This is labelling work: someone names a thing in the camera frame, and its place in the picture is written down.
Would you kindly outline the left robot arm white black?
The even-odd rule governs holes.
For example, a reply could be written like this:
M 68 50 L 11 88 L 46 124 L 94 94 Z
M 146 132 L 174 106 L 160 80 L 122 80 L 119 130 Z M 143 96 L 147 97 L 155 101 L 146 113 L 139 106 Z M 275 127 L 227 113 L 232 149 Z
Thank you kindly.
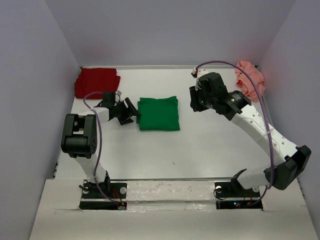
M 102 123 L 114 118 L 120 125 L 132 123 L 132 117 L 140 117 L 130 99 L 121 99 L 118 92 L 89 93 L 83 98 L 87 112 L 69 113 L 65 116 L 61 137 L 61 150 L 80 165 L 86 175 L 85 192 L 94 192 L 101 198 L 109 198 L 111 180 L 100 163 L 103 146 Z

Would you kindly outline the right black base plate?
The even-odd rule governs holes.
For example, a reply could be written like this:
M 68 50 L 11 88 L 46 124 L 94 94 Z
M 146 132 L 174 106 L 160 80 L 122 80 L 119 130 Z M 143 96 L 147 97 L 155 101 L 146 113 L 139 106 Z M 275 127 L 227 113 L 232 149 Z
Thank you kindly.
M 214 183 L 213 195 L 217 210 L 259 209 L 263 210 L 260 190 L 244 189 L 238 182 L 238 177 L 246 169 L 235 174 L 229 181 Z

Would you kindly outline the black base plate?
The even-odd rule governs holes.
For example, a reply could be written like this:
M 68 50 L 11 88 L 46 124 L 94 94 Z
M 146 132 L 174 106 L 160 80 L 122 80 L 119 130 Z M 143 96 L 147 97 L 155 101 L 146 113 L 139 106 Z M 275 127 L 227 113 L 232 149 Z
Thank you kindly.
M 127 209 L 127 189 L 126 182 L 111 182 L 110 190 L 100 186 L 103 194 L 97 186 L 86 180 L 82 185 L 79 208 L 81 210 L 107 210 L 107 211 L 125 211 Z
M 263 210 L 260 190 L 244 189 L 238 182 L 238 177 L 246 169 L 235 174 L 229 181 L 214 183 L 213 195 L 217 210 L 259 209 Z

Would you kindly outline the green t shirt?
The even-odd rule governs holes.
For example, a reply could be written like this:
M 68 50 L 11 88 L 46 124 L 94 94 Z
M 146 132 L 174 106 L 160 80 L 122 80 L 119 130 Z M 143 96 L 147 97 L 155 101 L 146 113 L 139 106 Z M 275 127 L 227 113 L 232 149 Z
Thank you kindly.
M 136 123 L 142 132 L 180 130 L 179 101 L 176 96 L 168 98 L 141 97 L 137 102 L 140 116 Z

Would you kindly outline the aluminium rail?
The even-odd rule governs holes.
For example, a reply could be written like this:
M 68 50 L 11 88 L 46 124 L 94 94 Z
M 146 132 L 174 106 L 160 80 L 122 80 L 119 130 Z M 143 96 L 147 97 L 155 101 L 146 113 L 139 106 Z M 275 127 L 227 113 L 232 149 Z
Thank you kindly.
M 230 181 L 231 177 L 190 177 L 190 178 L 112 178 L 112 181 Z

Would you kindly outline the folded red t shirt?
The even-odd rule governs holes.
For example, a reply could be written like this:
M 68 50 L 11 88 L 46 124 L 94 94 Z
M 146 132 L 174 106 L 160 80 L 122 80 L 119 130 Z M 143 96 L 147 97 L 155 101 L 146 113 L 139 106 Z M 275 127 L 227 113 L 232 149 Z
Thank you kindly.
M 82 68 L 74 83 L 74 94 L 83 99 L 93 92 L 116 92 L 121 77 L 115 68 Z

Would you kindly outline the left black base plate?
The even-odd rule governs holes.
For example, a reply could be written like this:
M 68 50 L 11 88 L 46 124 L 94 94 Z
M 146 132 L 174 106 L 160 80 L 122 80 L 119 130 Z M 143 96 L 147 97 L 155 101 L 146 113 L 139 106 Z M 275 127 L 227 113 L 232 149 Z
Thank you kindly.
M 103 194 L 97 186 L 86 180 L 82 185 L 79 208 L 81 210 L 107 210 L 107 211 L 125 211 L 127 209 L 127 189 L 126 182 L 111 182 L 110 190 L 100 186 Z

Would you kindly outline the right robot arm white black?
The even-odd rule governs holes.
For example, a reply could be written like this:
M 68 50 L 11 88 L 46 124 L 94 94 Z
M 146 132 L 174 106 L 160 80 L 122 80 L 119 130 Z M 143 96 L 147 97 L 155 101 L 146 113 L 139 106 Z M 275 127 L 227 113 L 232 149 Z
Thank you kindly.
M 231 179 L 230 190 L 242 196 L 249 189 L 272 185 L 285 190 L 306 168 L 311 149 L 286 139 L 258 113 L 252 102 L 240 91 L 229 92 L 217 72 L 199 70 L 196 84 L 189 88 L 190 106 L 194 112 L 213 109 L 246 132 L 273 163 L 258 168 L 244 168 Z

